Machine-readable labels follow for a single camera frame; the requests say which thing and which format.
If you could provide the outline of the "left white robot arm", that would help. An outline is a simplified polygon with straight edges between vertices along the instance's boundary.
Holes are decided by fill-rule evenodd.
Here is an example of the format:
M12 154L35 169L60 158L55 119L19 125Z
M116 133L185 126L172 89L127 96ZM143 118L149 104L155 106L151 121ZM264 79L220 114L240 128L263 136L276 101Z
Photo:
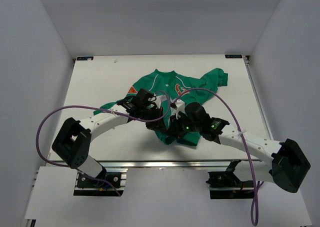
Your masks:
M107 171L89 155L91 142L103 133L137 119L145 123L162 120L163 108L154 103L139 107L125 101L85 119L70 117L59 130L52 150L68 167L86 174L90 183L99 187L105 183Z

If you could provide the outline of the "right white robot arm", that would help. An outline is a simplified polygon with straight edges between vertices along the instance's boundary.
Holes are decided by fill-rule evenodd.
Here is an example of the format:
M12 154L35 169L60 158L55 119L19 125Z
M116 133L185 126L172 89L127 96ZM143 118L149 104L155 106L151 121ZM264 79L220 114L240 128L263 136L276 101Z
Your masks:
M311 168L302 149L292 139L276 141L240 132L228 121L211 117L197 102L187 105L176 102L170 106L175 110L170 118L175 134L196 132L207 141L249 152L260 160L252 164L232 161L225 179L233 187L249 180L254 171L257 181L274 183L289 193L296 193Z

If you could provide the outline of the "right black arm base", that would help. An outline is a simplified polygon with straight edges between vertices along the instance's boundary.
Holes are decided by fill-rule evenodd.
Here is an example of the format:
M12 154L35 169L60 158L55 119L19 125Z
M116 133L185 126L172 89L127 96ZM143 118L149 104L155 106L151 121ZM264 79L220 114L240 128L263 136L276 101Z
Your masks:
M244 200L254 198L252 180L241 181L235 175L236 167L241 160L233 160L224 171L208 172L206 183L211 200Z

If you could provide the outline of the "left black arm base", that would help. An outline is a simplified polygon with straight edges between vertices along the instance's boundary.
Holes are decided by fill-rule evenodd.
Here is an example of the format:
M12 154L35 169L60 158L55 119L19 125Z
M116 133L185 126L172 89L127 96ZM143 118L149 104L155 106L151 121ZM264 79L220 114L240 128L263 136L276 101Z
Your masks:
M73 191L74 196L82 197L120 197L126 186L126 172L107 172L104 179L111 183L118 193L105 181L97 181L78 172Z

